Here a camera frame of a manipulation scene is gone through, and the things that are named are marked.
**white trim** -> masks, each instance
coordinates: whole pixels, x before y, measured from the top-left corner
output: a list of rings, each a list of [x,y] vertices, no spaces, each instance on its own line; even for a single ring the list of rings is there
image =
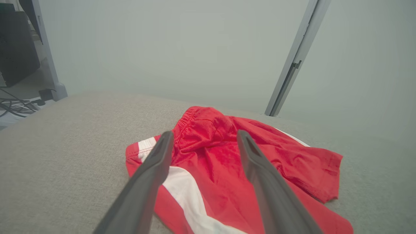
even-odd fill
[[[281,132],[283,132],[284,134],[288,135],[289,137],[291,137],[291,138],[292,138],[292,139],[294,139],[295,141],[299,142],[301,145],[306,146],[306,147],[310,147],[308,144],[306,144],[305,142],[303,142],[303,141],[301,141],[301,140],[297,139],[296,137],[294,137],[294,136],[290,135],[289,133],[286,133],[286,132],[284,132],[284,131],[282,131],[282,130],[279,130],[279,131],[281,131]]]
[[[156,140],[152,137],[138,144],[139,158],[144,162],[155,146]],[[245,233],[207,215],[198,185],[194,177],[184,168],[170,166],[168,177],[162,185],[182,208],[185,219],[194,233]]]
[[[154,137],[151,137],[149,139],[138,142],[138,144],[139,144],[138,157],[142,162],[144,162],[147,156],[150,154],[150,151],[156,145],[156,140]]]

